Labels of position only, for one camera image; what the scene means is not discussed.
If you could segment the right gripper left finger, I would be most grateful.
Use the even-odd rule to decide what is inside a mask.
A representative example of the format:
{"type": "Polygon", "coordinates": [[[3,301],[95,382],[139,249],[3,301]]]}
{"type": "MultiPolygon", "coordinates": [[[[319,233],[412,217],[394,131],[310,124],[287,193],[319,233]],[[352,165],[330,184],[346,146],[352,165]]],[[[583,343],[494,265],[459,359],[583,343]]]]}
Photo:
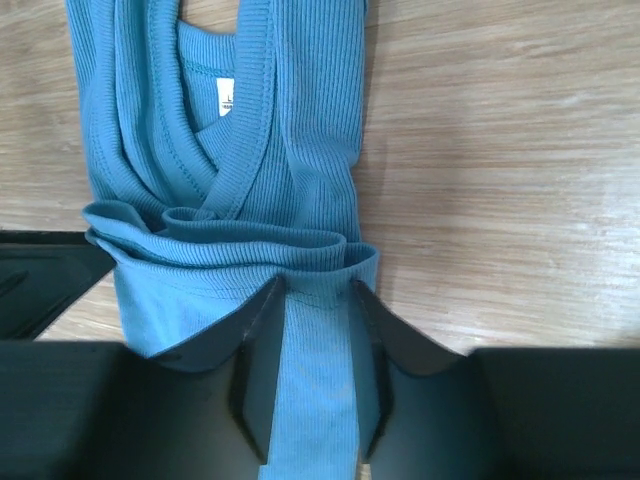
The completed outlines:
{"type": "Polygon", "coordinates": [[[281,278],[159,355],[114,342],[1,345],[5,479],[254,479],[269,455],[281,278]]]}

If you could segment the light blue tank top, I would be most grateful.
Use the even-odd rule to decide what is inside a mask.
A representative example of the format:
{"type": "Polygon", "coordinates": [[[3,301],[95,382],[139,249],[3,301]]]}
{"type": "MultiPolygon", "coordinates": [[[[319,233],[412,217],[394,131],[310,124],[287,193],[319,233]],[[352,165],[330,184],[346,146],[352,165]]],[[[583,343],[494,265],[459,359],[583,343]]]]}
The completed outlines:
{"type": "Polygon", "coordinates": [[[128,345],[151,357],[287,283],[264,479],[351,479],[347,291],[373,284],[351,175],[363,1],[244,1],[232,34],[175,1],[66,5],[93,200],[128,345]]]}

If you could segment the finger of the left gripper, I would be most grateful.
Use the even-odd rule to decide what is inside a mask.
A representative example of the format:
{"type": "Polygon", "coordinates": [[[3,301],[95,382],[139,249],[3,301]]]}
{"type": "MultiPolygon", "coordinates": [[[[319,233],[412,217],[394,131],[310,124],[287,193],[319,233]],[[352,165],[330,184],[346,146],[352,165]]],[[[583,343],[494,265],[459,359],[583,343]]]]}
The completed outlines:
{"type": "Polygon", "coordinates": [[[1,232],[1,338],[33,340],[115,262],[82,232],[1,232]]]}

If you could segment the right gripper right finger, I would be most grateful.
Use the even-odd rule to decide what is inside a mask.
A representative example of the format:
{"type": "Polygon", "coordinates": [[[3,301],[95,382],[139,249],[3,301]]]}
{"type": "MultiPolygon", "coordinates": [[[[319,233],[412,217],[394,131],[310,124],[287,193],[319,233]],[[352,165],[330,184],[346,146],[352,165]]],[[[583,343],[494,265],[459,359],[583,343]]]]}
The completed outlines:
{"type": "Polygon", "coordinates": [[[360,281],[349,297],[361,457],[375,479],[635,479],[635,348],[451,351],[360,281]]]}

